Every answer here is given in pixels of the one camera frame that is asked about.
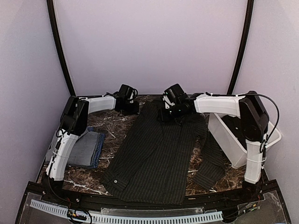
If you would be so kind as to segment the black pinstriped long sleeve shirt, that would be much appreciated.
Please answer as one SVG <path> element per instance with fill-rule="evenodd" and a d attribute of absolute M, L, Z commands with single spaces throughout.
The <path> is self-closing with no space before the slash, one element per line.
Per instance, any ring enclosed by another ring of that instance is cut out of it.
<path fill-rule="evenodd" d="M 113 196 L 133 192 L 145 199 L 176 192 L 185 196 L 187 173 L 196 140 L 203 157 L 194 182 L 211 189 L 224 175 L 223 153 L 198 113 L 160 122 L 158 100 L 146 102 L 126 138 L 105 170 L 101 182 Z"/>

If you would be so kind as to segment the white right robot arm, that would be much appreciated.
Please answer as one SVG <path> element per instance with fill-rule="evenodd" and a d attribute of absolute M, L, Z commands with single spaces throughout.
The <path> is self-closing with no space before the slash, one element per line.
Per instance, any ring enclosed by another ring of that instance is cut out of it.
<path fill-rule="evenodd" d="M 188 96 L 185 92 L 166 90 L 162 95 L 162 102 L 164 106 L 158 113 L 162 122 L 172 121 L 193 112 L 210 114 L 212 117 L 208 122 L 208 129 L 229 158 L 232 167 L 237 168 L 240 162 L 243 162 L 246 165 L 244 180 L 251 184 L 260 180 L 266 159 L 266 145 L 270 137 L 270 118 L 256 92 L 231 96 L 194 93 Z M 238 130 L 245 138 L 246 147 L 233 136 L 232 131 L 220 118 L 221 115 L 241 120 Z"/>

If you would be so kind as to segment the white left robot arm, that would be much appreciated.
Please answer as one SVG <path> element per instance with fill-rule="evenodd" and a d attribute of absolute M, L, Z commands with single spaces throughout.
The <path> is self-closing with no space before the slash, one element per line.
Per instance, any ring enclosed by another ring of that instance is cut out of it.
<path fill-rule="evenodd" d="M 69 97 L 60 118 L 60 125 L 50 145 L 51 157 L 45 176 L 54 182 L 64 180 L 64 171 L 71 151 L 87 131 L 88 115 L 93 112 L 115 110 L 123 115 L 139 112 L 134 96 L 104 95 L 100 97 Z"/>

